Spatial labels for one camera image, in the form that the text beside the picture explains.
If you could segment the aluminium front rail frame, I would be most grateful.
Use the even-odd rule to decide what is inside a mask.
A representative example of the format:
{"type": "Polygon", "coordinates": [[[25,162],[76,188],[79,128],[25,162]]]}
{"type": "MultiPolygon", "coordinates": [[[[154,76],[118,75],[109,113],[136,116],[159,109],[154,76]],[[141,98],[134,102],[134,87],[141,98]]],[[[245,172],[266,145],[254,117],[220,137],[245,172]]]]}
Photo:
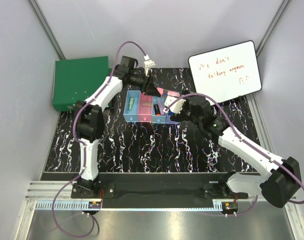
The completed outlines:
{"type": "Polygon", "coordinates": [[[82,214],[87,199],[72,199],[78,172],[41,173],[30,184],[20,238],[27,240],[304,240],[303,208],[270,205],[264,198],[239,199],[236,215],[215,208],[125,210],[82,214]]]}

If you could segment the sky blue drawer bin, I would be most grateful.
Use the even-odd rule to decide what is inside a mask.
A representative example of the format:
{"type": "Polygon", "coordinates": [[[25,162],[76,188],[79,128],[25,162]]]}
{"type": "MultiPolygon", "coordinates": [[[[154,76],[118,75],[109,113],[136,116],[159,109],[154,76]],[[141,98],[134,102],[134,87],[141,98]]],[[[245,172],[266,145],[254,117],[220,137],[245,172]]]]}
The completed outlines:
{"type": "Polygon", "coordinates": [[[165,123],[165,119],[166,119],[166,115],[155,115],[155,111],[154,111],[154,105],[158,104],[158,100],[160,98],[163,98],[164,102],[165,102],[165,98],[164,97],[153,97],[153,102],[152,102],[152,122],[154,124],[164,124],[165,123]]]}

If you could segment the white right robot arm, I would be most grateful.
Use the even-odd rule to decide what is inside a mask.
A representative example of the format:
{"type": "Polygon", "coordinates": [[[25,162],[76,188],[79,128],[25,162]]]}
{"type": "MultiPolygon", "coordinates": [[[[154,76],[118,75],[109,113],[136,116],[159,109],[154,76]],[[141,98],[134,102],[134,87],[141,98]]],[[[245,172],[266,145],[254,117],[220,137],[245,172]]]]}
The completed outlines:
{"type": "Polygon", "coordinates": [[[220,195],[230,198],[237,193],[262,196],[271,205],[282,208],[286,203],[304,204],[304,184],[296,159],[284,159],[271,153],[240,133],[221,106],[222,116],[214,114],[209,96],[196,92],[185,95],[169,95],[165,100],[165,112],[171,112],[175,122],[191,122],[208,140],[233,152],[258,175],[231,173],[219,185],[220,195]]]}

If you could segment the purple drawer bin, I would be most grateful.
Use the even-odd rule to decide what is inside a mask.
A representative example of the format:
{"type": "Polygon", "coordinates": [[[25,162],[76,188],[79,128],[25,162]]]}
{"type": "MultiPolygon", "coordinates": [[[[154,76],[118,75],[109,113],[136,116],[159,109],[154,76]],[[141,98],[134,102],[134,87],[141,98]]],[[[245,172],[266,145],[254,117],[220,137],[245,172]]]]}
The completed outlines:
{"type": "Polygon", "coordinates": [[[166,115],[166,119],[165,119],[165,123],[166,123],[166,124],[172,124],[172,125],[177,125],[177,124],[179,124],[178,121],[175,121],[175,120],[173,120],[172,118],[175,118],[175,115],[167,114],[167,115],[166,115]]]}

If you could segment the light blue drawer bin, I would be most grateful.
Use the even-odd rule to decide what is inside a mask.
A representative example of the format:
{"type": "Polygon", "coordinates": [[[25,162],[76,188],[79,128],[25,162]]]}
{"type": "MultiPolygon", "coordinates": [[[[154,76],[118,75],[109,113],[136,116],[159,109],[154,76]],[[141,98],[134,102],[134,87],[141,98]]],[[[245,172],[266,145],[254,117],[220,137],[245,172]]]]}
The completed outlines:
{"type": "Polygon", "coordinates": [[[124,106],[123,117],[128,123],[138,122],[138,106],[141,92],[139,90],[128,90],[124,106]],[[130,98],[135,98],[135,105],[131,111],[128,111],[128,103],[130,98]]]}

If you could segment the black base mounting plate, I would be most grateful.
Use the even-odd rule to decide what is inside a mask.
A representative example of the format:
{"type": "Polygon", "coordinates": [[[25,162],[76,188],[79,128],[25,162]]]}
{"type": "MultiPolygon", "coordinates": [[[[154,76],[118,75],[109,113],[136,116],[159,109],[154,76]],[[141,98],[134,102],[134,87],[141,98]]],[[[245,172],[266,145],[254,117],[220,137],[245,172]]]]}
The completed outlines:
{"type": "Polygon", "coordinates": [[[213,200],[247,199],[225,185],[228,173],[101,173],[73,184],[74,199],[102,198],[105,209],[162,211],[215,208],[213,200]]]}

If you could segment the colourful pink-capped tube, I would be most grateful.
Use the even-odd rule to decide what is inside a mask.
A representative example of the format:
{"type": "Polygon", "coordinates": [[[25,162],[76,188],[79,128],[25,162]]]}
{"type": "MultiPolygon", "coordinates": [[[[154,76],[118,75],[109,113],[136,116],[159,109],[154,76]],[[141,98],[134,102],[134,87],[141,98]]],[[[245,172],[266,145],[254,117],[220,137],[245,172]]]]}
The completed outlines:
{"type": "Polygon", "coordinates": [[[165,97],[165,98],[168,97],[168,96],[179,98],[181,96],[181,94],[179,92],[172,91],[172,90],[166,90],[166,89],[161,88],[161,87],[158,87],[157,90],[160,93],[160,95],[162,97],[165,97]]]}

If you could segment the pink drawer bin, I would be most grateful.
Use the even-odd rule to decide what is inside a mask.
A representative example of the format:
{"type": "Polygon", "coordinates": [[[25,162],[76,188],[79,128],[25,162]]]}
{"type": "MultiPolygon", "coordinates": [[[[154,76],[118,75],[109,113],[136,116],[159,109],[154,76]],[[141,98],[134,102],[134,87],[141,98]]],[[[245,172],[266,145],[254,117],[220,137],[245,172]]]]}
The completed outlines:
{"type": "Polygon", "coordinates": [[[139,122],[152,122],[152,106],[143,106],[142,102],[153,102],[153,97],[140,94],[139,97],[139,106],[138,106],[138,120],[139,122]]]}

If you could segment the black marble pattern mat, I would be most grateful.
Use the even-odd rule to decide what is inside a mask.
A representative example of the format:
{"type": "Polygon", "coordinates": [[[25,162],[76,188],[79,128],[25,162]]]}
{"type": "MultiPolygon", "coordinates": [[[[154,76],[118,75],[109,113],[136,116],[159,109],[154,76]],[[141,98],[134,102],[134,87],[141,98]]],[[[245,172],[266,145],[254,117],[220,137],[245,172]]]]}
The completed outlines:
{"type": "MultiPolygon", "coordinates": [[[[196,91],[189,68],[157,68],[153,79],[169,90],[196,91]]],[[[127,86],[104,111],[105,131],[98,143],[100,172],[254,172],[254,168],[225,148],[203,138],[191,122],[155,124],[129,123],[123,117],[127,86]]],[[[220,104],[234,126],[260,144],[245,96],[220,104]]],[[[73,138],[74,113],[62,112],[45,163],[45,173],[75,173],[80,170],[80,145],[73,138]]]]}

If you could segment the black orange-capped marker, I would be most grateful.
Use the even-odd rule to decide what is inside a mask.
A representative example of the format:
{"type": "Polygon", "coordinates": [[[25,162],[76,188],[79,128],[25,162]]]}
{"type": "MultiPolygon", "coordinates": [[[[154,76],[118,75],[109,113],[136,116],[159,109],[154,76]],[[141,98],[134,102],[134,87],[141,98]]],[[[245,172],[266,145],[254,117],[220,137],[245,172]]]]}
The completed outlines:
{"type": "Polygon", "coordinates": [[[160,109],[159,109],[159,105],[158,105],[158,104],[155,104],[155,105],[154,105],[154,111],[155,111],[155,115],[156,115],[156,116],[160,116],[160,115],[161,115],[161,112],[160,112],[160,109]]]}

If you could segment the white dry-erase board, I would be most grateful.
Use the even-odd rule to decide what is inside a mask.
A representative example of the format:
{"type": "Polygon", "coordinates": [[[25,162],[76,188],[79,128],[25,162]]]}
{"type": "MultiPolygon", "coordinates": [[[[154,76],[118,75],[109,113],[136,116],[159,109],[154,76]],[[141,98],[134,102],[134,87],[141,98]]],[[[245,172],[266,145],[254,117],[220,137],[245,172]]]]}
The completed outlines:
{"type": "Polygon", "coordinates": [[[188,64],[196,92],[217,103],[262,89],[255,44],[251,40],[192,55],[188,64]]]}

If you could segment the lilac highlighter pen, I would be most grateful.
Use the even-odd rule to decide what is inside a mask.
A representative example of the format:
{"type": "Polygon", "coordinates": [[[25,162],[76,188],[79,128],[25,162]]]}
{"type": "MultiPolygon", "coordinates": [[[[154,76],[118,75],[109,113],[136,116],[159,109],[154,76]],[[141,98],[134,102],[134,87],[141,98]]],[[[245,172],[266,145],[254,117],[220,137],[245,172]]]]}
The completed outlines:
{"type": "Polygon", "coordinates": [[[164,100],[163,98],[160,98],[158,100],[158,106],[159,106],[159,109],[160,109],[160,114],[162,116],[166,115],[166,112],[164,111],[164,101],[163,100],[164,100]]]}

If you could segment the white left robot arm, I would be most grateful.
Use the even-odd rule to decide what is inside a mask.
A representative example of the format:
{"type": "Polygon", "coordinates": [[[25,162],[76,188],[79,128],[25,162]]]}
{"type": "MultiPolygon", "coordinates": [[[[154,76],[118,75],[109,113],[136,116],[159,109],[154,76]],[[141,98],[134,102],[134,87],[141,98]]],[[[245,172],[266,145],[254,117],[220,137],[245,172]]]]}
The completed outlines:
{"type": "Polygon", "coordinates": [[[161,96],[151,76],[155,62],[144,55],[143,74],[133,72],[136,63],[135,58],[123,56],[102,85],[86,100],[79,100],[75,104],[72,130],[75,141],[80,145],[81,169],[72,180],[74,196],[84,194],[94,198],[99,194],[98,142],[105,130],[103,112],[114,96],[127,85],[138,87],[147,96],[161,96]]]}

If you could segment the green transparent highlighter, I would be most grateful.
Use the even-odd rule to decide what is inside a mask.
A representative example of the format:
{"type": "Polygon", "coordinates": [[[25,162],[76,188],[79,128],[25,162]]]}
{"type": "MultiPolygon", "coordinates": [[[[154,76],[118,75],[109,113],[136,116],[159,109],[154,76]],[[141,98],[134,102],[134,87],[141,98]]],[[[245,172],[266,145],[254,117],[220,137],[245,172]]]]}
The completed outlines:
{"type": "Polygon", "coordinates": [[[135,98],[131,97],[129,99],[129,103],[128,103],[128,111],[129,112],[133,109],[134,105],[135,105],[135,98]]]}

